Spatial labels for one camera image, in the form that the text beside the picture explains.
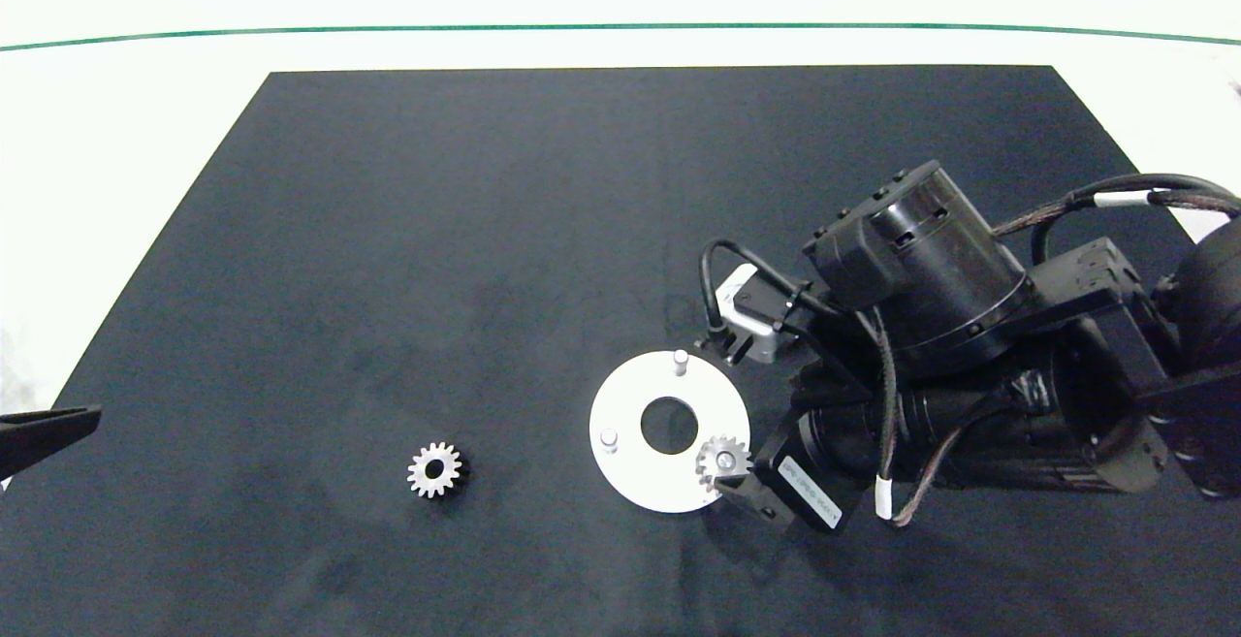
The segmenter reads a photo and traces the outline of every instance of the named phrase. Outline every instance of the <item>green line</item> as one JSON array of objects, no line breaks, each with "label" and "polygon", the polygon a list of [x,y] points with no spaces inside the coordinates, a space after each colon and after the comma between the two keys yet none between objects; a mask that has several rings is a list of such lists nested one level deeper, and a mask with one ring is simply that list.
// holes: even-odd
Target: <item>green line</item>
[{"label": "green line", "polygon": [[0,46],[4,51],[30,51],[57,48],[58,46],[88,46],[119,41],[146,41],[151,37],[196,36],[249,36],[258,34],[364,34],[391,31],[686,31],[686,30],[736,30],[736,29],[889,29],[933,31],[1010,31],[1020,34],[1067,34],[1073,36],[1147,37],[1153,41],[1183,41],[1186,43],[1214,43],[1241,46],[1241,37],[1188,36],[1183,34],[1153,34],[1147,31],[1114,31],[1109,29],[1075,29],[1067,26],[1015,26],[1003,24],[881,24],[881,22],[691,22],[691,24],[465,24],[465,25],[412,25],[412,26],[288,26],[269,29],[208,29],[204,31],[164,31],[159,34],[130,34],[127,36],[72,37],[68,41],[42,43],[17,43]]}]

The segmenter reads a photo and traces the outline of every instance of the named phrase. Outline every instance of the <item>metal gear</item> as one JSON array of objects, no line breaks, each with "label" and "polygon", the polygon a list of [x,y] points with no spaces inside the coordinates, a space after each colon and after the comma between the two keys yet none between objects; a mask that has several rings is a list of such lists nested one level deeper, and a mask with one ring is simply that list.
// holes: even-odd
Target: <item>metal gear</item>
[{"label": "metal gear", "polygon": [[447,497],[460,490],[469,478],[469,463],[462,457],[460,451],[439,442],[431,443],[413,456],[413,464],[410,466],[411,492],[417,492],[418,497],[434,499]]},{"label": "metal gear", "polygon": [[712,436],[699,450],[694,472],[707,489],[715,489],[716,477],[750,472],[750,451],[732,436]]}]

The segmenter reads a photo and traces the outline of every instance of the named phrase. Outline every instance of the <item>white background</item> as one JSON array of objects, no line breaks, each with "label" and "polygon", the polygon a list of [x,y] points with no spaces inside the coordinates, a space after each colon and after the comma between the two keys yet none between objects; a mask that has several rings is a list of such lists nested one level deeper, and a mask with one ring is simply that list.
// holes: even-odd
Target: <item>white background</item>
[{"label": "white background", "polygon": [[[244,27],[756,21],[1241,37],[1239,6],[1241,0],[0,0],[0,46]],[[841,63],[1052,65],[1139,170],[1241,187],[1237,46],[824,30],[248,35],[0,52],[0,412],[52,405],[267,72]],[[1031,191],[1041,200],[1057,190]],[[1200,236],[1212,221],[1189,226],[1190,233]]]}]

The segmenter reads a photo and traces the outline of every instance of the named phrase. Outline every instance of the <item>wire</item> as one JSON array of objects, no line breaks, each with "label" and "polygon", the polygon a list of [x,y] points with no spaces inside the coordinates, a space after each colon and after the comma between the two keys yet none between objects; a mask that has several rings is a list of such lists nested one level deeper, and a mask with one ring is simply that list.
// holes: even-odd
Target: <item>wire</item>
[{"label": "wire", "polygon": [[905,505],[901,507],[900,513],[894,515],[889,523],[894,528],[905,528],[908,525],[910,522],[913,520],[913,514],[917,513],[918,505],[922,504],[922,499],[927,495],[927,492],[931,490],[931,483],[934,482],[936,474],[939,473],[939,466],[943,464],[943,461],[948,457],[948,453],[952,452],[952,448],[956,447],[962,435],[964,435],[970,426],[978,423],[979,421],[1003,411],[1008,411],[1009,409],[1011,407],[1003,406],[997,409],[994,406],[982,406],[972,412],[967,412],[965,416],[962,417],[962,422],[953,426],[952,431],[943,437],[943,441],[939,441],[939,445],[936,446],[931,457],[922,464],[922,469],[918,472],[917,486],[913,488],[913,494],[905,500]]},{"label": "wire", "polygon": [[1059,200],[1042,204],[1019,216],[997,225],[992,231],[997,236],[1010,235],[1028,227],[1034,227],[1030,235],[1030,256],[1035,264],[1047,261],[1050,252],[1051,226],[1060,217],[1082,209],[1098,207],[1096,194],[1119,191],[1152,191],[1147,204],[1170,207],[1189,207],[1227,212],[1230,217],[1241,215],[1241,202],[1227,189],[1196,176],[1184,174],[1129,174],[1102,179],[1069,191]]},{"label": "wire", "polygon": [[896,457],[896,412],[900,401],[896,396],[896,359],[892,356],[892,343],[884,327],[884,315],[879,305],[870,308],[870,319],[875,329],[875,344],[884,373],[884,421],[879,435],[879,472],[875,474],[875,513],[882,518],[892,514],[892,458]]},{"label": "wire", "polygon": [[1152,191],[1147,200],[1157,206],[1222,212],[1229,217],[1241,216],[1241,201],[1196,191]]},{"label": "wire", "polygon": [[810,293],[805,292],[804,284],[798,284],[787,278],[784,274],[779,273],[771,267],[762,257],[753,253],[746,247],[733,242],[732,240],[712,240],[702,248],[699,256],[699,279],[702,288],[702,303],[706,305],[706,320],[707,328],[712,333],[720,333],[726,329],[724,324],[724,318],[720,317],[720,302],[715,297],[715,287],[711,281],[711,255],[716,250],[722,248],[737,255],[738,257],[752,263],[758,271],[758,274],[774,283],[781,291],[789,296],[791,299],[805,305],[810,310],[831,318],[841,318],[844,313],[841,310],[834,309],[823,300],[815,298]]}]

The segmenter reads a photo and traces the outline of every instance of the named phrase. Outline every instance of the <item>gear teeth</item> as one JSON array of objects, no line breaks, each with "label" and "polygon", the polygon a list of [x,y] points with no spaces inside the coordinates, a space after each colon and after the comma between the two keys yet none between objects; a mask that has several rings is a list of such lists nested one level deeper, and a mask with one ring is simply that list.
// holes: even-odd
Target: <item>gear teeth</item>
[{"label": "gear teeth", "polygon": [[712,436],[702,445],[695,461],[694,473],[699,476],[699,483],[707,489],[715,489],[715,477],[720,469],[716,459],[720,453],[730,453],[736,461],[736,466],[730,474],[746,474],[752,467],[750,451],[746,445],[733,436]]},{"label": "gear teeth", "polygon": [[[443,464],[443,469],[436,477],[427,477],[426,468],[432,462]],[[413,464],[406,482],[410,482],[410,490],[416,492],[419,498],[443,499],[460,492],[469,479],[469,461],[460,451],[444,441],[431,443],[413,456]]]}]

